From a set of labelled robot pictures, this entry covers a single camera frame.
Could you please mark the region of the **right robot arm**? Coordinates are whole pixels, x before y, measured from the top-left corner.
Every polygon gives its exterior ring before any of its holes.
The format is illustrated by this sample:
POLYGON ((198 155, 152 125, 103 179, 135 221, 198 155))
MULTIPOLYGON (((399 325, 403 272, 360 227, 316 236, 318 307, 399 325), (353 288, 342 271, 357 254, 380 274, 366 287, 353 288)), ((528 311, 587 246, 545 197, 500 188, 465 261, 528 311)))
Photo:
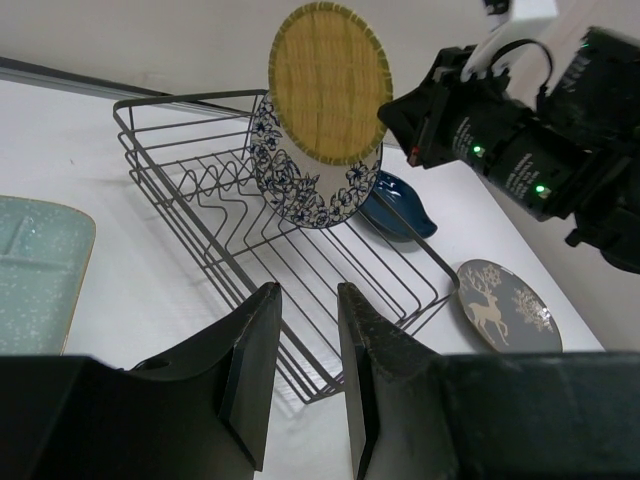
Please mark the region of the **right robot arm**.
POLYGON ((410 93, 382 105, 379 120, 408 163, 466 163, 539 221, 573 217, 570 246, 588 244, 613 267, 639 270, 639 43, 591 27, 557 83, 535 103, 509 96, 508 54, 483 75, 462 76, 472 48, 439 52, 410 93))

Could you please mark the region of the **round bamboo woven plate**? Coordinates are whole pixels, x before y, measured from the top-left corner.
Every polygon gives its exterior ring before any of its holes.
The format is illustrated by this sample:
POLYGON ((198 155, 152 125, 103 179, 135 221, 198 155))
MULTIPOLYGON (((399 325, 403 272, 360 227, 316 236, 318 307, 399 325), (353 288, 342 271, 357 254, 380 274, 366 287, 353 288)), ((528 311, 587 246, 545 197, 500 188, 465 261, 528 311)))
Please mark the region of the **round bamboo woven plate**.
POLYGON ((367 22, 343 5, 308 3, 283 21, 268 84, 283 129, 320 163, 361 161, 386 134, 377 112, 393 98, 387 56, 367 22))

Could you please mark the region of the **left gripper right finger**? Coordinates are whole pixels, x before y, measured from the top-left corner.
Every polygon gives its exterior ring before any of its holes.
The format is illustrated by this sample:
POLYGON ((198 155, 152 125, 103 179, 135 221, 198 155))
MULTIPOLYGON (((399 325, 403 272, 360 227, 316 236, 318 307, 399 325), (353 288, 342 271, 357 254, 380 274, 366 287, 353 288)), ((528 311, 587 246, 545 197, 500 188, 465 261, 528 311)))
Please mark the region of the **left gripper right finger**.
POLYGON ((354 284, 339 284, 337 293, 353 477, 443 479, 436 354, 384 318, 354 284))

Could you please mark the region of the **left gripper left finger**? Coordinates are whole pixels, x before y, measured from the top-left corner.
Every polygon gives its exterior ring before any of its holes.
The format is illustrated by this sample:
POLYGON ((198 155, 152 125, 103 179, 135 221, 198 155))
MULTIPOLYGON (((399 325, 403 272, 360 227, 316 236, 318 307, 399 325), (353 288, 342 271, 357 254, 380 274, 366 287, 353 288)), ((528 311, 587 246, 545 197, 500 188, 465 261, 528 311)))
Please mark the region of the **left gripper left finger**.
POLYGON ((143 469, 255 473, 263 468, 282 321, 267 282, 224 318, 132 370, 143 469))

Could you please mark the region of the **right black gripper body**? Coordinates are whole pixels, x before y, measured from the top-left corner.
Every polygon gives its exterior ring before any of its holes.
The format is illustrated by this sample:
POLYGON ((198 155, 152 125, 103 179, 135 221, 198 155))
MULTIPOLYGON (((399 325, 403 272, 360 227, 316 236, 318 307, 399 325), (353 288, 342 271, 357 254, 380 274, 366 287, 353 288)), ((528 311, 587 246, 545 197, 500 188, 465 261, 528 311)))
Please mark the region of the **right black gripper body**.
POLYGON ((510 68, 462 79, 474 48, 440 50, 427 76, 408 94, 382 105, 378 118, 413 167, 462 160, 480 173, 541 172, 545 154, 533 112, 509 97, 510 68))

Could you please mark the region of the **blue floral round plate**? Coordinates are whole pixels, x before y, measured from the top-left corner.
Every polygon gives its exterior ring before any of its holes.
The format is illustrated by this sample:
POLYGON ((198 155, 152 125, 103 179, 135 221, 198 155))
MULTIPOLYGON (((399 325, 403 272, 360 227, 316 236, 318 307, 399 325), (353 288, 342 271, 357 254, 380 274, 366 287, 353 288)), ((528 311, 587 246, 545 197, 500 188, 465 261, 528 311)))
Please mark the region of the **blue floral round plate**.
POLYGON ((255 111, 249 156, 257 187, 276 214, 302 228, 345 222, 364 205, 376 185, 382 148, 351 165, 328 165, 304 153, 289 138, 270 95, 255 111))

